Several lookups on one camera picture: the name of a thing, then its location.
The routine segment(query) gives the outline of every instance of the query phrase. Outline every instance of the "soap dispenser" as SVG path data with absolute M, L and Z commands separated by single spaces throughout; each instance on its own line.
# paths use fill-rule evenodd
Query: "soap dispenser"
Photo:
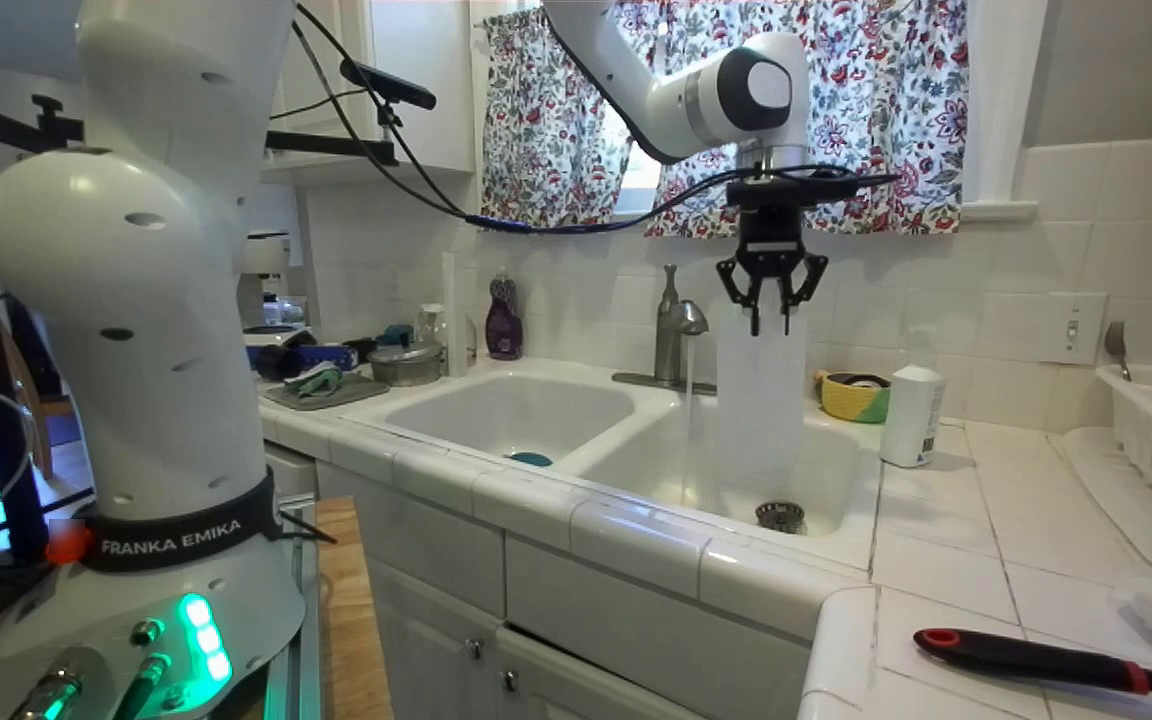
M 664 265 L 664 292 L 657 302 L 657 379 L 677 376 L 677 369 L 674 369 L 674 361 L 681 356 L 681 349 L 677 349 L 681 336 L 674 330 L 677 313 L 681 313 L 677 265 Z
M 493 278 L 493 308 L 484 318 L 484 338 L 488 338 L 493 361 L 522 361 L 523 356 L 522 292 L 510 275 Z

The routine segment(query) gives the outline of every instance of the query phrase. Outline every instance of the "kitchen sink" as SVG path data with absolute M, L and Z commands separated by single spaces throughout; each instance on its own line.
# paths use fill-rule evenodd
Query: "kitchen sink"
M 392 426 L 549 466 L 637 412 L 621 387 L 484 376 L 384 415 Z
M 799 520 L 781 530 L 796 535 L 830 535 L 853 506 L 874 510 L 863 506 L 874 495 L 863 483 L 878 476 L 878 461 L 856 436 L 825 415 L 809 415 L 796 448 L 799 450 L 789 466 L 757 476 L 731 470 L 720 448 L 720 408 L 712 400 L 690 400 L 607 454 L 591 461 L 579 476 L 741 525 L 759 525 L 759 506 L 770 505 L 773 510 L 763 526 L 781 526 L 777 506 L 789 500 L 799 506 Z

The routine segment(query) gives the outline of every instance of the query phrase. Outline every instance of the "double sink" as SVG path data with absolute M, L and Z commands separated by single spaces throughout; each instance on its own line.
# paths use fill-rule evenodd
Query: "double sink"
M 724 461 L 720 400 L 623 387 L 549 363 L 411 387 L 370 418 L 791 535 L 834 535 L 843 525 L 874 525 L 878 510 L 878 438 L 856 424 L 809 415 L 799 450 L 785 466 L 746 476 Z M 789 426 L 770 426 L 759 444 L 789 444 Z M 785 505 L 804 510 L 791 526 L 759 520 L 759 506 Z

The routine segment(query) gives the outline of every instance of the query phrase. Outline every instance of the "electrical outlet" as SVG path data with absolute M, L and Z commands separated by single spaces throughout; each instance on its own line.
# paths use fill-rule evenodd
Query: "electrical outlet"
M 1106 326 L 1106 292 L 1054 292 L 1054 325 L 1043 338 L 1048 363 L 1096 363 Z

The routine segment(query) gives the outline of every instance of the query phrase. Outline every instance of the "white cabinet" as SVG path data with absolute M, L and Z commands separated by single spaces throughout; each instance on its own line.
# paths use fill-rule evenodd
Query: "white cabinet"
M 702 714 L 796 714 L 813 648 L 510 541 L 510 625 Z
M 426 169 L 473 172 L 473 65 L 469 65 L 469 0 L 304 0 L 339 45 L 402 78 L 436 91 L 436 109 L 398 102 L 402 130 Z M 356 84 L 339 76 L 339 52 L 301 17 L 298 20 L 344 94 L 344 111 L 364 138 L 380 138 L 378 109 Z M 284 76 L 272 109 L 272 128 L 308 135 L 349 135 L 327 101 L 313 61 L 293 37 Z M 364 180 L 370 161 L 316 157 L 316 150 L 272 150 L 272 180 Z
M 495 633 L 495 660 L 510 720 L 696 720 L 696 710 L 514 629 Z
M 392 710 L 402 720 L 501 720 L 510 703 L 493 653 L 501 618 L 388 563 L 370 563 L 370 571 Z
M 809 648 L 320 462 L 360 506 L 398 714 L 791 714 Z

